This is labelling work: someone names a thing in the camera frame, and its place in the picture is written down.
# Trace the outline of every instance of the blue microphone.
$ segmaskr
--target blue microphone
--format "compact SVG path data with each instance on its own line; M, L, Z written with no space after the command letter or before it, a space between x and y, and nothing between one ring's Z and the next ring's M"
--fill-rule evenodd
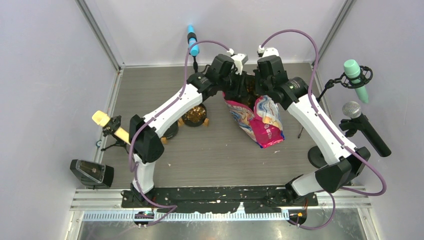
M195 28L192 25L188 25L187 40L188 40L189 48L198 40L195 34ZM190 50L190 55L193 57L196 57L198 54L199 54L199 45L196 45Z

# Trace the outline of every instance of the green microphone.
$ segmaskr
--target green microphone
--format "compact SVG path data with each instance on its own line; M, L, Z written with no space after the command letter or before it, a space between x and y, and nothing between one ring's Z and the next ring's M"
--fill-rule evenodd
M350 59L344 62L344 74L350 79L357 78L361 74L361 68L359 67L357 61ZM352 81L354 84L360 83L361 80L355 79ZM368 92L365 86L361 86L358 88L355 88L356 95L358 96L359 100L361 100L364 104L369 103L368 100Z

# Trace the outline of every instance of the tripod stand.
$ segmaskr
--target tripod stand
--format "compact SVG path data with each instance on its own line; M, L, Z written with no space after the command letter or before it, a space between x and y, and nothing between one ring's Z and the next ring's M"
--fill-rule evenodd
M110 149L111 147L121 147L125 149L126 153L128 153L127 150L127 143L124 142L122 139L114 135L114 132L121 126L121 116L115 116L111 117L110 121L107 123L106 126L103 127L103 137L106 137L107 135L112 135L112 137L116 140L114 144L111 144L105 148L100 149L100 151L104 152L107 149Z

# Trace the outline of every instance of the chip bag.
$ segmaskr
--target chip bag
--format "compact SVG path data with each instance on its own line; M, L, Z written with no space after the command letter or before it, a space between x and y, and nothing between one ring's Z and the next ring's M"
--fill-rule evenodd
M258 97L253 111L237 101L225 102L238 126L261 148L267 148L285 139L278 106L269 96Z

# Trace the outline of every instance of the cable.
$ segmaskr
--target cable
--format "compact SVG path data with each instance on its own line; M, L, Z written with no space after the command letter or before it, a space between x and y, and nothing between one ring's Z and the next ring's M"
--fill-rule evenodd
M308 215L308 199L306 198L306 201L305 201L305 205L304 205L304 211L305 211L305 215Z
M225 46L224 44L217 42L217 41L213 41L213 40L202 40L202 41L197 41L195 42L193 45L191 45L188 50L187 50L187 54L185 55L185 62L184 62L184 83L182 85L181 88L181 92L179 93L178 97L176 97L169 105L167 105L166 107L164 107L162 110L160 110L158 113L156 113L151 119L149 119L147 122L145 122L138 130L137 132L135 132L134 136L132 137L132 141L131 144L129 146L129 154L128 154L128 164L129 164L129 170L133 173L134 172L134 179L135 179L135 183L138 187L138 190L141 194L141 196L151 205L158 207L158 208L166 208L166 209L171 209L169 210L166 214L164 214L161 218L159 218L158 220L155 220L149 224L146 225L146 227L149 226L153 226L157 223L159 223L162 219L164 219L166 216L168 216L170 213L172 213L176 208L177 205L160 205L158 203L155 203L153 201L151 201L144 193L143 193L143 189L140 186L139 180L137 178L137 168L139 166L139 163L134 163L133 162L133 153L134 153L134 145L136 142L137 137L139 136L139 134L143 131L143 129L149 125L151 122L153 122L157 117L159 117L163 112L165 112L166 110L168 110L170 107L172 107L176 102L178 102L181 99L181 96L184 94L184 91L186 90L186 85L187 85L187 65L188 65L188 61L189 61L189 55L190 55L190 50L201 43L213 43L213 44L217 44L222 46L223 48L225 48L227 51L229 51L230 49Z
M331 222L331 220L333 220L333 218L334 218L334 214L335 214L335 212L336 212L336 201L334 200L334 196L333 196L331 193L329 193L329 192L327 192L327 193L330 195L330 197L331 197L331 201L332 201L332 212L331 212L331 215L330 215L330 217L328 218L327 222L326 222L326 223L324 223L324 224L323 224L323 225L321 225L321 226L316 226L316 227L299 225L299 226L298 226L299 228L301 228L301 229L306 229L306 230L318 230L318 229L325 228L328 224L330 224L330 222ZM293 221L293 220L291 220L291 219L289 219L288 221L289 221L290 223L295 224L295 225L297 226L297 225L298 225L298 223L299 223L299 216L297 217L297 222L294 222L294 221Z
M199 65L198 65L198 62L196 61L195 56L193 57L193 70L194 70L194 73L197 73L199 71Z
M377 175L377 177L380 179L381 181L381 191L379 192L364 192L364 191L359 191L356 189L350 189L348 187L341 187L341 189L343 190L347 190L347 191L351 191L357 194L362 194L365 196L381 196L383 195L386 190L387 190L387 184L386 184L386 180L383 178L383 176L381 175L381 173L379 173L379 171L372 166L370 163L368 163L365 159L363 159L359 154L357 154L354 150L350 149L350 147L345 146L345 143L343 142L343 140L336 134L336 132L334 132L334 130L330 127L329 123L324 119L324 117L319 113L317 106L315 105L313 99L312 99L312 84L314 83L314 77L315 77L315 73L317 71L318 68L318 61L320 58L320 55L318 53L318 47L317 44L315 43L315 41L312 39L311 36L309 36L308 34L306 34L303 31L300 30L296 30L296 29L286 29L286 30L282 30L282 31L278 31L274 34L272 34L271 36L269 36L260 46L261 48L263 48L265 46L266 43L268 43L273 37L279 35L279 34L283 34L283 33L298 33L301 34L305 37L307 37L309 39L309 41L312 43L313 48L315 50L315 62L313 65L313 69L312 69L312 75L310 76L310 81L309 81L309 87L307 88L307 95L309 98L309 102L312 105L312 108L314 109L315 113L318 115L318 117L321 119L322 123L327 127L327 129L331 132L331 134L335 137L335 139L341 144L342 148L345 148L348 152L350 152L352 155L354 155L357 159L359 159L363 164L365 164L365 166L367 166L369 169L371 169L371 171L373 173L375 173L375 175Z
M208 68L209 68L210 66L211 66L210 64L206 64L206 66L204 66L203 71L201 71L200 73L201 73L201 74L205 73L205 72L206 72L206 70L208 70Z

